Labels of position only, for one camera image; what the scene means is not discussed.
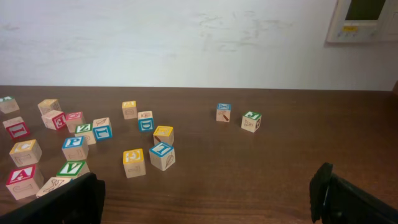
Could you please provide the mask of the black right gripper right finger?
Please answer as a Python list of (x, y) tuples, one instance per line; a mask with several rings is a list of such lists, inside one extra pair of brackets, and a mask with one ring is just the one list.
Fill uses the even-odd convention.
[(397, 210), (333, 173), (324, 163), (309, 184), (312, 222), (394, 223)]

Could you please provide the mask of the yellow plain wooden block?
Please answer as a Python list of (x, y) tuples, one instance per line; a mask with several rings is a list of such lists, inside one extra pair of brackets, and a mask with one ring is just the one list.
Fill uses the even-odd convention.
[(58, 99), (46, 99), (43, 100), (38, 104), (39, 111), (41, 115), (45, 115), (46, 113), (52, 111), (52, 110), (57, 110), (61, 111), (60, 103)]

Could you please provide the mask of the green V wooden block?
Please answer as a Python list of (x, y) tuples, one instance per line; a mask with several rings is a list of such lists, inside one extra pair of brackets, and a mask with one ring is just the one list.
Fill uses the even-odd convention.
[(86, 161), (67, 161), (58, 171), (57, 177), (76, 179), (89, 172)]

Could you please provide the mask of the red A wooden block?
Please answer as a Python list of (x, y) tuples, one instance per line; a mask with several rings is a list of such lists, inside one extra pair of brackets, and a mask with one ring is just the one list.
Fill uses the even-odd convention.
[(44, 185), (44, 177), (36, 164), (13, 170), (6, 187), (16, 200), (35, 195)]

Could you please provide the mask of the yellow E wooden block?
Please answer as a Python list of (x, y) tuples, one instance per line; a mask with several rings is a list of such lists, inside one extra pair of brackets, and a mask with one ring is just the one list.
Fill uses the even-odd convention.
[(146, 175), (144, 153), (142, 149), (123, 152), (123, 166), (127, 178)]

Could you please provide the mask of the yellow C wooden block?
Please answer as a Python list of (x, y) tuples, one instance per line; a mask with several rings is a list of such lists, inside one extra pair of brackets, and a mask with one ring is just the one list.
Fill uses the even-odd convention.
[(9, 153), (18, 167), (28, 166), (39, 162), (42, 150), (35, 139), (17, 142)]

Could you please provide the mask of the blue L feather wooden block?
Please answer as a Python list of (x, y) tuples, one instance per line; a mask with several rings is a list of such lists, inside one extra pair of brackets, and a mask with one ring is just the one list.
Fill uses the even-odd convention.
[(113, 137), (111, 122), (109, 118), (93, 120), (93, 132), (97, 141), (110, 139)]

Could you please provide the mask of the red O wooden block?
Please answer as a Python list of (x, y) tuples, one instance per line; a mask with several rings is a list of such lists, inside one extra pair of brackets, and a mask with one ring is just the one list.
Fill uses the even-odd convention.
[(66, 115), (65, 118), (66, 118), (67, 128), (70, 133), (74, 133), (78, 125), (86, 123), (82, 111), (69, 113)]

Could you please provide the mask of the red E wooden block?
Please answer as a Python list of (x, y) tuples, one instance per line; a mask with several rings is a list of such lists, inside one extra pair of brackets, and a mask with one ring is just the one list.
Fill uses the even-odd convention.
[(65, 127), (66, 119), (63, 111), (52, 110), (42, 115), (42, 121), (46, 128), (59, 130)]

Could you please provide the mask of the blue I leaf wooden block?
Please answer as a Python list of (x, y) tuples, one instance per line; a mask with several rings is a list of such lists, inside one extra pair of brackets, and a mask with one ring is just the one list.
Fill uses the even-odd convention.
[(149, 149), (150, 161), (161, 171), (167, 170), (175, 163), (175, 149), (170, 144), (160, 142)]

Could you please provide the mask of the red I wooden block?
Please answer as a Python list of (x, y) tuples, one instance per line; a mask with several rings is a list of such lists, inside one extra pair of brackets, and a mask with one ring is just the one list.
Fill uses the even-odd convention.
[(2, 122), (12, 139), (22, 138), (30, 134), (30, 131), (21, 116)]

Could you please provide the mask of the yellow top wooden block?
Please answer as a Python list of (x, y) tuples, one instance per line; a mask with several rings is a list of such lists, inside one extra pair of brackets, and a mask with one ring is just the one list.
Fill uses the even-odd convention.
[(158, 126), (153, 133), (154, 144), (165, 142), (169, 145), (174, 143), (174, 128), (172, 126)]

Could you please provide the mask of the green J wooden block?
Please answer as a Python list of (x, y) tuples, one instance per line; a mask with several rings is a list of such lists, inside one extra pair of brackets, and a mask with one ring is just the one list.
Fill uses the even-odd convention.
[(241, 128), (255, 133), (261, 125), (262, 115), (253, 111), (247, 111), (242, 118)]

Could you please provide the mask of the green L far wooden block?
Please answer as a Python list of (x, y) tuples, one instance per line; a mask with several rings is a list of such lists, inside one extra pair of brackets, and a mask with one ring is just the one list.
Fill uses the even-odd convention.
[(13, 96), (0, 98), (1, 112), (4, 114), (12, 113), (19, 110), (19, 106)]

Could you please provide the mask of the blue X wooden block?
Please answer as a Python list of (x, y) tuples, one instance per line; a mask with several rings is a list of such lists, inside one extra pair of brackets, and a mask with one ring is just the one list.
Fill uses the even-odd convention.
[(231, 104), (218, 103), (216, 110), (216, 120), (229, 122), (231, 116)]

